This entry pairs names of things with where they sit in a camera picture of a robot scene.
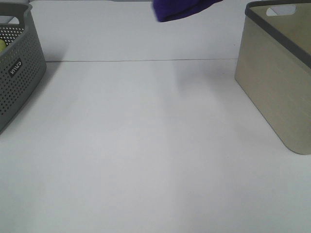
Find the purple towel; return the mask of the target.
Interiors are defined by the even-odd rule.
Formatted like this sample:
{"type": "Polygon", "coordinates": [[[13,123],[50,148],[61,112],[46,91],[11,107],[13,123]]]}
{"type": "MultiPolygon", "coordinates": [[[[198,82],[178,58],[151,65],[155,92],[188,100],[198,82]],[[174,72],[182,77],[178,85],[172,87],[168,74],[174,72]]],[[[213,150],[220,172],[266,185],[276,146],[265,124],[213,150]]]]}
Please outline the purple towel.
{"type": "Polygon", "coordinates": [[[197,14],[222,0],[153,0],[152,7],[159,22],[169,22],[197,14]]]}

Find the beige plastic basket grey rim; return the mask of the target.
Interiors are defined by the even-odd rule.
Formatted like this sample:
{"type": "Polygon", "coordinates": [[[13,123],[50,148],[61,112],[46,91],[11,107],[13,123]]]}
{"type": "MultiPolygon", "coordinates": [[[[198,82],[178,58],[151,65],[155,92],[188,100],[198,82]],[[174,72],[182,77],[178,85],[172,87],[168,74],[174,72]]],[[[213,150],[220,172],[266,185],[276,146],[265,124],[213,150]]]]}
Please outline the beige plastic basket grey rim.
{"type": "Polygon", "coordinates": [[[247,4],[235,79],[282,143],[310,154],[310,1],[247,4]]]}

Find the grey perforated plastic basket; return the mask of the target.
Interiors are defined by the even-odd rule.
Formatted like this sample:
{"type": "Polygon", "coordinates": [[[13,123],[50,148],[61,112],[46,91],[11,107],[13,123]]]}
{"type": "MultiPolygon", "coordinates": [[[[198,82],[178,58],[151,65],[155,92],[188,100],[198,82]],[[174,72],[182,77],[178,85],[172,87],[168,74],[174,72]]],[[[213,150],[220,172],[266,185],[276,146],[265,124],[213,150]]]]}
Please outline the grey perforated plastic basket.
{"type": "Polygon", "coordinates": [[[26,3],[1,2],[1,16],[18,23],[0,25],[0,130],[15,118],[46,72],[46,61],[26,3]]]}

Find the yellow-green cloth in basket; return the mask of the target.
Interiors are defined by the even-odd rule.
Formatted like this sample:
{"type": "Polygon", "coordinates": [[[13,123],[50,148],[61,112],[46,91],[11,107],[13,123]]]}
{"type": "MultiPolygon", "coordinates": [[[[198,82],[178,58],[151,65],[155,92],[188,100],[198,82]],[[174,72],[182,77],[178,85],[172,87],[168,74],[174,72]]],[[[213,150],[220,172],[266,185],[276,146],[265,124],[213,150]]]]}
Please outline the yellow-green cloth in basket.
{"type": "Polygon", "coordinates": [[[4,51],[6,48],[6,43],[4,40],[0,39],[0,52],[4,51]]]}

